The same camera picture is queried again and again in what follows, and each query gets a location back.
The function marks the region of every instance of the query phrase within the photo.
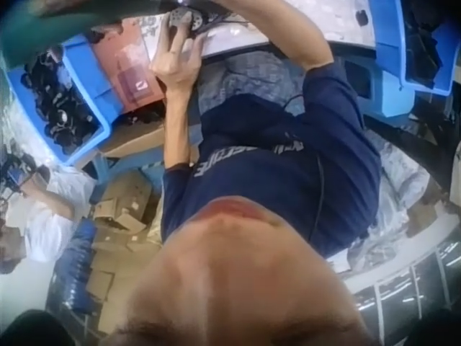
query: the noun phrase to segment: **workbench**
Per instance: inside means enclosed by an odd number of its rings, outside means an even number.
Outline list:
[[[302,13],[311,18],[331,43],[354,45],[375,49],[375,32],[368,0],[286,0]],[[368,23],[360,26],[356,13],[365,11]],[[139,24],[144,42],[152,59],[157,51],[160,23],[163,14],[140,17]],[[205,43],[204,58],[239,53],[269,44],[269,39],[255,26],[246,24],[239,16],[232,20],[241,20],[244,25],[229,23],[218,25],[208,32]]]

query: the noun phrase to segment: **brown cardboard box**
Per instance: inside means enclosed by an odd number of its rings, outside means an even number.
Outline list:
[[[164,143],[163,123],[135,123],[115,128],[99,150],[106,157],[121,158],[162,146]]]
[[[138,170],[121,174],[110,182],[94,210],[97,224],[114,232],[136,234],[146,225],[140,220],[151,195],[152,185]]]
[[[97,262],[95,267],[113,270],[115,273],[99,318],[98,330],[100,332],[107,334],[113,332],[117,324],[124,318],[125,306],[130,294],[142,272],[159,249],[160,247],[155,247],[153,251],[149,252],[117,253],[117,256],[114,253],[97,252],[97,256],[102,257],[103,261],[101,258],[95,257]],[[113,267],[107,267],[107,260],[109,259],[115,262]]]
[[[164,93],[149,68],[151,61],[138,21],[125,19],[122,25],[121,35],[106,34],[92,49],[125,113],[163,99]]]
[[[150,229],[145,229],[144,231],[131,236],[128,240],[127,248],[132,252],[157,252],[158,246],[147,240],[147,235]]]
[[[89,276],[86,290],[99,301],[105,301],[114,275],[93,270]]]
[[[137,283],[138,278],[115,276],[107,301],[118,305],[126,304]]]
[[[114,252],[98,251],[91,262],[92,270],[115,273],[120,257]]]
[[[110,252],[129,252],[127,243],[131,239],[132,237],[126,234],[117,234],[109,228],[99,227],[91,248]]]
[[[149,262],[159,251],[160,247],[154,244],[152,251],[130,252],[120,254],[115,275],[117,278],[135,278],[147,267]]]
[[[102,306],[98,330],[106,334],[112,333],[124,318],[125,307],[118,303],[106,302]]]

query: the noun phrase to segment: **black cable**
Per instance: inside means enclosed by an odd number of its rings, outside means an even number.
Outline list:
[[[293,102],[295,99],[297,99],[298,97],[303,97],[303,94],[297,94],[295,96],[291,96],[291,98],[288,99],[288,101],[286,101],[286,103],[284,104],[283,106],[283,110],[286,110],[288,105]]]
[[[320,214],[323,208],[323,200],[325,199],[325,174],[323,171],[322,161],[320,160],[320,156],[317,156],[317,166],[318,166],[318,173],[320,174],[320,197],[318,198],[318,207],[317,207],[317,214],[315,215],[315,220],[312,229],[310,230],[308,236],[308,242],[312,239],[312,235],[317,230],[318,222],[320,220]]]

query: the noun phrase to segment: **black parts in bin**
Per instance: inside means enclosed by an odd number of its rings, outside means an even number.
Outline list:
[[[35,97],[35,110],[46,123],[45,136],[71,155],[98,129],[99,122],[82,100],[76,87],[59,82],[59,69],[50,54],[42,54],[24,65],[21,84]]]
[[[433,88],[443,65],[432,33],[444,18],[430,1],[402,0],[401,4],[406,36],[406,78]]]

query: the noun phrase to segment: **blue plastic bin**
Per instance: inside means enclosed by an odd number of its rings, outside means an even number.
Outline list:
[[[455,26],[446,22],[434,31],[433,38],[438,42],[437,51],[443,66],[434,79],[434,88],[431,89],[406,78],[406,40],[400,0],[369,0],[369,4],[375,29],[378,66],[397,76],[402,87],[410,87],[417,92],[449,95],[461,43]]]
[[[121,114],[123,104],[112,89],[105,73],[101,70],[96,56],[84,36],[76,36],[65,42],[63,46],[65,48],[63,64],[80,95],[100,123],[96,133],[71,155],[65,155],[61,146],[54,144],[52,138],[44,135],[46,123],[35,110],[34,96],[29,89],[21,84],[21,75],[24,73],[24,69],[22,67],[15,68],[8,71],[6,76],[18,102],[37,130],[38,135],[43,138],[59,161],[70,166],[110,136],[112,123]]]
[[[408,115],[411,112],[415,103],[415,91],[412,88],[401,87],[396,76],[383,71],[371,58],[345,56],[342,60],[352,87],[356,84],[353,79],[361,79],[362,85],[367,82],[370,86],[369,95],[358,94],[357,97],[362,113],[381,121],[389,121],[392,117]],[[360,66],[362,73],[358,74],[359,70],[350,73],[346,62]]]

